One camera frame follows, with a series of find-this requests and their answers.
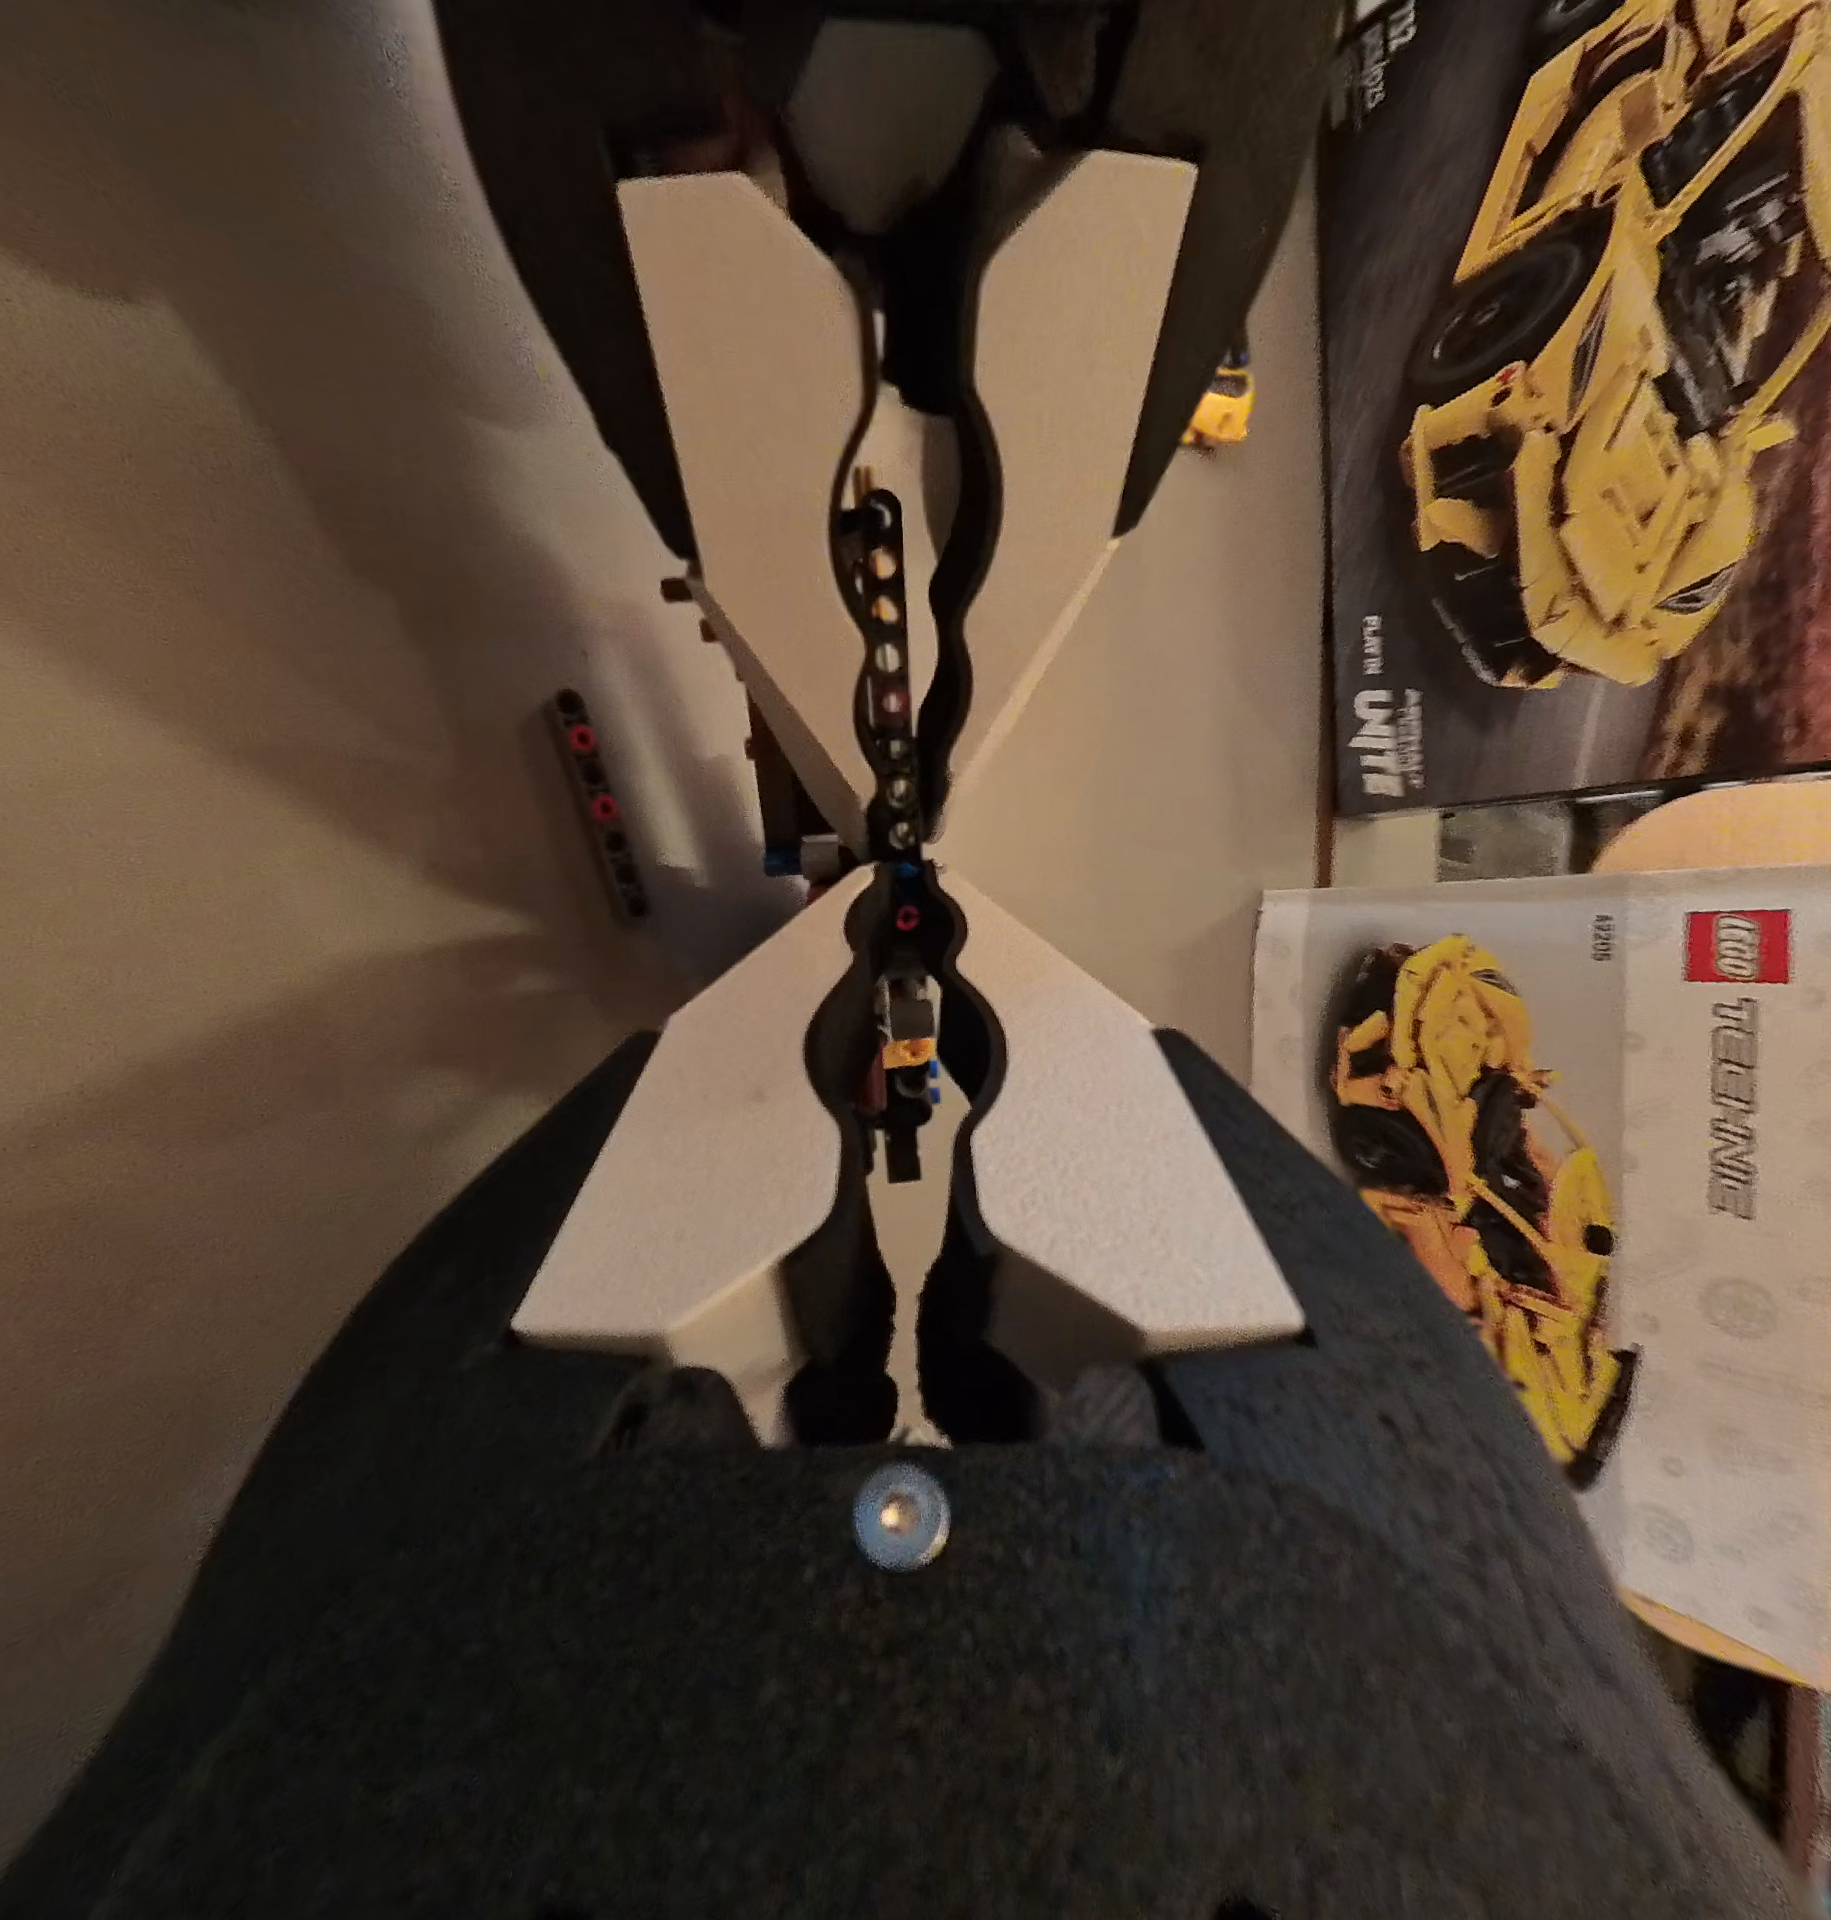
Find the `dark toy beam red pins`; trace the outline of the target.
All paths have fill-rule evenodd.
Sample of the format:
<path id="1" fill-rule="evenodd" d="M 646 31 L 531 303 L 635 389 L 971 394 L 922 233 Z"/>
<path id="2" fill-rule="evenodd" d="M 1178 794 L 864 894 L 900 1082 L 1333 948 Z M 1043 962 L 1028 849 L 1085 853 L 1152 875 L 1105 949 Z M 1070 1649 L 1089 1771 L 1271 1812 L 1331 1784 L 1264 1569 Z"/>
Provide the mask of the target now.
<path id="1" fill-rule="evenodd" d="M 576 687 L 565 686 L 544 701 L 542 716 L 566 779 L 571 809 L 615 920 L 641 925 L 650 914 L 650 899 L 629 837 L 629 814 L 613 787 L 592 710 Z"/>

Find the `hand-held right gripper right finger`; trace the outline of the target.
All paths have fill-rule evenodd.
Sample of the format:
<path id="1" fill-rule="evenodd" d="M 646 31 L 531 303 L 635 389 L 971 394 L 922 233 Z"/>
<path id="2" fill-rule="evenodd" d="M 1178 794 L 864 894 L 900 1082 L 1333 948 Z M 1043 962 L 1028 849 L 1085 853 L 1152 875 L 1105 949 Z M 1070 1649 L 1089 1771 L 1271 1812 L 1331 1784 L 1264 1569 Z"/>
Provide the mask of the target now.
<path id="1" fill-rule="evenodd" d="M 1170 1037 L 944 876 L 942 1069 L 968 1107 L 935 1263 L 950 1396 L 1297 1340 L 1308 1315 L 1184 1088 Z"/>

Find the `yellow car instruction booklet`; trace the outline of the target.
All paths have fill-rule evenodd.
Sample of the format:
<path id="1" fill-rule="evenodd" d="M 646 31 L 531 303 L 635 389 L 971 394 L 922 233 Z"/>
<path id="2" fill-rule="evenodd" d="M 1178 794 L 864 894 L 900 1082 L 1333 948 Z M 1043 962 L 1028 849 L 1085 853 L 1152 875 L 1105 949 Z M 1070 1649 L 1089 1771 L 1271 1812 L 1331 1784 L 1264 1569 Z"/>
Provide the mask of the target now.
<path id="1" fill-rule="evenodd" d="M 1624 1597 L 1831 1662 L 1831 867 L 1265 894 L 1254 1097 L 1430 1276 Z"/>

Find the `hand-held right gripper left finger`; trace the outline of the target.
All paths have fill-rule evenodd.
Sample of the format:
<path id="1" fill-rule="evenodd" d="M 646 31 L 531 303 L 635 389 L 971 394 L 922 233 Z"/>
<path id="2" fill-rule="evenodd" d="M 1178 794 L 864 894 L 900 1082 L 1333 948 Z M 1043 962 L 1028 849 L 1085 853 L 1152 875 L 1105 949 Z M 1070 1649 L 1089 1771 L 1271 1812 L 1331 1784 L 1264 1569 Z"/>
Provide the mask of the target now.
<path id="1" fill-rule="evenodd" d="M 540 1347 L 721 1373 L 780 1442 L 806 1359 L 782 1263 L 829 1218 L 841 1132 L 806 1069 L 812 1015 L 853 961 L 849 875 L 680 1007 L 521 1300 Z"/>

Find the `large yellow toy car panel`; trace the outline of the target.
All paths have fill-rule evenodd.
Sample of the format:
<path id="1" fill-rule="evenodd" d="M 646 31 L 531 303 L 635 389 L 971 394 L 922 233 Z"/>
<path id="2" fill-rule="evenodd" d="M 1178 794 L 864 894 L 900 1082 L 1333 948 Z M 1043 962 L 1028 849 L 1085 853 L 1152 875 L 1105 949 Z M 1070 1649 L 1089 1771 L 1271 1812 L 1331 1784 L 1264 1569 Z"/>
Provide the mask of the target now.
<path id="1" fill-rule="evenodd" d="M 1251 433 L 1254 412 L 1254 373 L 1245 346 L 1228 349 L 1215 374 L 1194 402 L 1181 444 L 1189 449 L 1223 449 L 1240 445 Z"/>

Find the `grey desk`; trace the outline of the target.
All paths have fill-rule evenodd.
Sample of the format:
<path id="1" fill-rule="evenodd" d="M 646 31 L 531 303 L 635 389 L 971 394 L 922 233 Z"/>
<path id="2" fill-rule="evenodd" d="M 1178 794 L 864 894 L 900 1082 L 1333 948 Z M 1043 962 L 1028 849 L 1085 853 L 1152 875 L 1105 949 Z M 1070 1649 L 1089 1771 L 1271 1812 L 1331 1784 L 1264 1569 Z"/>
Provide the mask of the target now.
<path id="1" fill-rule="evenodd" d="M 0 1879 L 380 1276 L 782 913 L 663 568 L 423 4 L 0 4 Z"/>

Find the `yellow car toy set box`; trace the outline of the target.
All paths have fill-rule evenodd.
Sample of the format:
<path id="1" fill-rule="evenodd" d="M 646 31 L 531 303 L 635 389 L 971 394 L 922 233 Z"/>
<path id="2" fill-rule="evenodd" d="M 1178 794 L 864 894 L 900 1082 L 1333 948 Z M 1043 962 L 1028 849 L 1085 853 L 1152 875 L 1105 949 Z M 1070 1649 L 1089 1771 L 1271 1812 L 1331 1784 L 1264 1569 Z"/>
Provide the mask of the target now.
<path id="1" fill-rule="evenodd" d="M 1356 4 L 1345 819 L 1831 771 L 1831 3 Z"/>

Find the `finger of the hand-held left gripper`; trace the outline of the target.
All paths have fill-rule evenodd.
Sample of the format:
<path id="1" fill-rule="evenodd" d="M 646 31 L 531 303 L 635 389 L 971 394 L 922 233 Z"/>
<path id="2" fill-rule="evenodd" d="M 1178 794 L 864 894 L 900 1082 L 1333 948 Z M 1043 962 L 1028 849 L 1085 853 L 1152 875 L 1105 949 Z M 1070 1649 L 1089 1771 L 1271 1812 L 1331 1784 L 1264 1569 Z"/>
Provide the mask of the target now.
<path id="1" fill-rule="evenodd" d="M 875 398 L 863 304 L 743 174 L 626 181 L 618 206 L 697 548 L 691 590 L 806 794 L 869 857 L 864 638 L 835 559 Z"/>
<path id="2" fill-rule="evenodd" d="M 1178 254 L 1189 158 L 997 148 L 952 322 L 957 488 L 930 579 L 930 837 L 1035 695 L 1119 542 Z"/>

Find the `black grey toy brick chassis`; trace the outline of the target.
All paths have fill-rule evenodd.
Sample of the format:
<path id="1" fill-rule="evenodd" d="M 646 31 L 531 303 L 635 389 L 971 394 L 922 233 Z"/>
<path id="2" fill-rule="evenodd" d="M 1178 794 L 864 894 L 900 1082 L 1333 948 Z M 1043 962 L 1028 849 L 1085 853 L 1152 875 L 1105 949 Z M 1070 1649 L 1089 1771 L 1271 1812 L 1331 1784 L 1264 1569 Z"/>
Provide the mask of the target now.
<path id="1" fill-rule="evenodd" d="M 926 857 L 902 503 L 866 468 L 853 471 L 853 498 L 835 514 L 835 564 L 863 648 L 853 701 L 866 782 L 861 849 L 810 797 L 759 710 L 752 671 L 741 668 L 750 716 L 746 755 L 758 776 L 768 876 L 797 876 L 817 899 L 864 861 L 887 875 L 893 903 L 871 943 L 871 1056 L 853 1117 L 864 1132 L 864 1171 L 883 1166 L 890 1186 L 911 1186 L 922 1179 L 922 1132 L 942 1100 L 952 965 L 968 923 Z"/>

